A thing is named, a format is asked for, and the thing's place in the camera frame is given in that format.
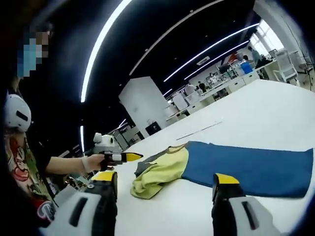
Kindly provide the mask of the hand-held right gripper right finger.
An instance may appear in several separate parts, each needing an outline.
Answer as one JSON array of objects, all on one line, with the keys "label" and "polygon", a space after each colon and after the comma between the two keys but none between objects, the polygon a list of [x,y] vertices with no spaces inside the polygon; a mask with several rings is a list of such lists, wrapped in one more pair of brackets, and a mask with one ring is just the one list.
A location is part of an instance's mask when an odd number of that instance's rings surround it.
[{"label": "hand-held right gripper right finger", "polygon": [[214,174],[213,231],[215,236],[286,236],[273,224],[272,214],[254,197],[245,195],[239,181]]}]

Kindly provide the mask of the person's left hand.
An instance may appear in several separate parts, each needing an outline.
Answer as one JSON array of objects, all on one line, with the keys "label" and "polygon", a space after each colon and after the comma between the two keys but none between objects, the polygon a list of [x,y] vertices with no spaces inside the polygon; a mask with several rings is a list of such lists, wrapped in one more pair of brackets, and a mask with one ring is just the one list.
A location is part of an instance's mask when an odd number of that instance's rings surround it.
[{"label": "person's left hand", "polygon": [[114,170],[113,166],[109,166],[107,168],[104,168],[101,166],[101,162],[104,159],[105,159],[104,154],[93,154],[86,158],[87,164],[91,171],[106,171],[106,170],[113,171]]}]

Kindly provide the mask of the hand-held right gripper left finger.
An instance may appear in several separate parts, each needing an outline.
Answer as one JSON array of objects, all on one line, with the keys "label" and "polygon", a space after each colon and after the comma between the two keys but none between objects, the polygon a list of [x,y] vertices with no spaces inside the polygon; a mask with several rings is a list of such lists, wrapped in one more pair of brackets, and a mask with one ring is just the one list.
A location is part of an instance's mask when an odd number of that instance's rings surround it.
[{"label": "hand-held right gripper left finger", "polygon": [[84,191],[59,195],[61,203],[48,227],[50,236],[113,236],[117,210],[115,171],[92,177]]}]

